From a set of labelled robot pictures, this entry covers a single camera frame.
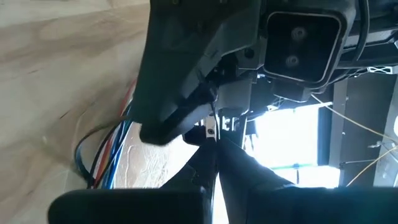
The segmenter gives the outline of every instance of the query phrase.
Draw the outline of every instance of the wooden surface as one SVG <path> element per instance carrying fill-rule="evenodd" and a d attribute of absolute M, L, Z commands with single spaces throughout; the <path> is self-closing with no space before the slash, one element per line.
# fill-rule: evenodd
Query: wooden surface
<path fill-rule="evenodd" d="M 83 186 L 70 172 L 73 148 L 117 116 L 141 61 L 147 2 L 0 0 L 1 224 L 46 223 L 50 202 Z M 159 185 L 179 169 L 170 155 L 186 146 L 142 145 L 134 128 L 116 182 Z M 86 161 L 100 138 L 85 144 Z"/>

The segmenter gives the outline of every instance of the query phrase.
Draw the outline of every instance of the red wire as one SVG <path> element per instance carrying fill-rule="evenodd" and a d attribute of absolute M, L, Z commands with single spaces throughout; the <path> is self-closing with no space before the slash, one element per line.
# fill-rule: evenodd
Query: red wire
<path fill-rule="evenodd" d="M 130 99 L 131 90 L 135 87 L 136 83 L 137 83 L 137 79 L 135 79 L 135 80 L 133 80 L 131 82 L 130 87 L 129 87 L 127 93 L 126 93 L 126 96 L 124 96 L 124 99 L 123 99 L 121 107 L 120 107 L 120 113 L 119 113 L 120 116 L 122 116 L 123 111 L 124 111 L 124 109 L 127 106 L 127 101 Z M 101 177 L 102 173 L 105 171 L 103 169 L 105 167 L 106 160 L 108 159 L 107 155 L 109 154 L 109 152 L 111 150 L 112 141 L 113 141 L 113 136 L 110 139 L 108 139 L 108 141 L 106 142 L 105 150 L 104 150 L 104 153 L 103 153 L 102 158 L 101 158 L 101 163 L 99 164 L 98 172 L 97 172 L 97 175 L 95 177 L 94 186 L 97 186 L 98 179 Z"/>

